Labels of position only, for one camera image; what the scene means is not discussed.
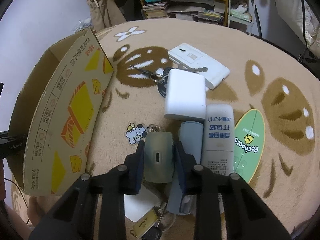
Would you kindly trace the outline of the grey green earbuds case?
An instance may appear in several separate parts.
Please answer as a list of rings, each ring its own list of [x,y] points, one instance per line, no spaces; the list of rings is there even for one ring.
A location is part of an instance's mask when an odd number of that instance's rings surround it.
[[[150,183],[170,183],[174,174],[173,137],[170,132],[151,132],[145,139],[144,178]]]

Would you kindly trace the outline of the white power adapter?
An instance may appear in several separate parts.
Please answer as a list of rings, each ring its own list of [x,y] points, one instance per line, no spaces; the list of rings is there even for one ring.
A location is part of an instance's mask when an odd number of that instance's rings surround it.
[[[164,117],[203,121],[206,117],[206,80],[181,69],[169,72]]]

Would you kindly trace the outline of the white card under gripper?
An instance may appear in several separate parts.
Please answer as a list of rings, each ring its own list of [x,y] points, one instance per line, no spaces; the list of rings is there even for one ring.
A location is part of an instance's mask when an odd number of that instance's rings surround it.
[[[137,195],[124,195],[125,217],[137,222],[158,203],[159,198],[142,185]]]

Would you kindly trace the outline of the open cardboard box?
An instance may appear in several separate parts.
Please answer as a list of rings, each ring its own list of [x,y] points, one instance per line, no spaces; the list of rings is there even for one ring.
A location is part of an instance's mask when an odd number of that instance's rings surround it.
[[[8,160],[30,196],[63,194],[86,168],[100,105],[113,67],[91,29],[49,47],[22,87],[9,134],[26,136]]]

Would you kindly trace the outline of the white tube with blue text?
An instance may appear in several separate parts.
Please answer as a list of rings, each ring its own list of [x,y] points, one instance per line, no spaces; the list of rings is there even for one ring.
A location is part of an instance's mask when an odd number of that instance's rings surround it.
[[[206,106],[201,165],[213,173],[228,176],[233,172],[234,114],[231,105]]]

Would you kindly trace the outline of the green oval pochacco card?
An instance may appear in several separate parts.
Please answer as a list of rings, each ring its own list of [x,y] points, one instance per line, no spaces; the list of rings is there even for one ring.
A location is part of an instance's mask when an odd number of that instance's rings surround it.
[[[253,178],[265,144],[265,122],[257,109],[247,111],[235,126],[234,172],[247,183]]]

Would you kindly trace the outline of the light blue cylindrical bottle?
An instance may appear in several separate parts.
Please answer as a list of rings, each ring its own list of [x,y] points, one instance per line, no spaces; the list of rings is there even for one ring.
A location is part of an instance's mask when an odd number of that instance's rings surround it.
[[[181,141],[184,151],[194,156],[197,164],[201,162],[203,138],[203,124],[195,121],[186,121],[181,123],[178,139]],[[192,213],[195,205],[195,195],[185,196],[182,193],[178,181],[178,171],[175,172],[172,179],[167,210],[176,215],[188,215]]]

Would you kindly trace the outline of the beige butterfly patterned blanket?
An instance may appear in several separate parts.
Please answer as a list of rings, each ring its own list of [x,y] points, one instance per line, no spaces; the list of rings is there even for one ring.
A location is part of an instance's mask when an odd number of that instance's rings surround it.
[[[29,239],[298,239],[319,229],[319,79],[170,18],[50,46],[16,101]]]

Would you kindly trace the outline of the beige trench coat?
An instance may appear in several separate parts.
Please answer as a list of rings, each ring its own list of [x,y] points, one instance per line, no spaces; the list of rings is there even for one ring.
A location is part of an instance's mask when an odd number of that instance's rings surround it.
[[[96,32],[126,22],[114,0],[86,0]]]

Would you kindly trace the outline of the stack of books left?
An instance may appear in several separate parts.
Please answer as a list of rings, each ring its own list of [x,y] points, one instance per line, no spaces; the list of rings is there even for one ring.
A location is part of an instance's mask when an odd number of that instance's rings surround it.
[[[143,5],[143,11],[147,19],[167,17],[168,2],[155,2]]]

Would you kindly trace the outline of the stack of books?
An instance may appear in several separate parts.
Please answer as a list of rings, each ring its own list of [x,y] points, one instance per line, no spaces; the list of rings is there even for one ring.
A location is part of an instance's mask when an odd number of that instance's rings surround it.
[[[215,0],[170,0],[166,13],[179,20],[225,24],[225,4]]]
[[[143,5],[143,11],[147,19],[167,17],[168,2],[155,2]]]

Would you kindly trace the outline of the stack of books right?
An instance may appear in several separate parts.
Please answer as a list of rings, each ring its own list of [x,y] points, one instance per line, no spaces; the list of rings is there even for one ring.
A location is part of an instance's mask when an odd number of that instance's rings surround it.
[[[179,20],[225,24],[225,4],[215,0],[170,0],[166,13]]]

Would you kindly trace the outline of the cream padded chair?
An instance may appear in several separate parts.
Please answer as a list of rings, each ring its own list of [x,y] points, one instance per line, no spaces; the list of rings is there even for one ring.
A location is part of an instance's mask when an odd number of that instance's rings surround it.
[[[319,21],[306,0],[275,0],[279,16],[307,48],[319,57]]]

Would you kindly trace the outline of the white metal utility cart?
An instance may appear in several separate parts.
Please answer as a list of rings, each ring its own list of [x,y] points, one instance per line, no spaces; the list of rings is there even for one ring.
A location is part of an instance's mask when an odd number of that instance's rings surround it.
[[[255,17],[255,0],[228,0],[228,27],[231,22],[246,27],[246,33],[252,34]]]

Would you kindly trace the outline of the cartoon dog keychain charm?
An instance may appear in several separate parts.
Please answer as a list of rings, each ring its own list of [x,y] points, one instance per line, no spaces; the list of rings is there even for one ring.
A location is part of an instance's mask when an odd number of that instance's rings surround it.
[[[142,139],[146,138],[146,135],[146,128],[142,124],[136,125],[134,123],[129,124],[125,133],[125,137],[129,140],[130,145],[139,143]]]

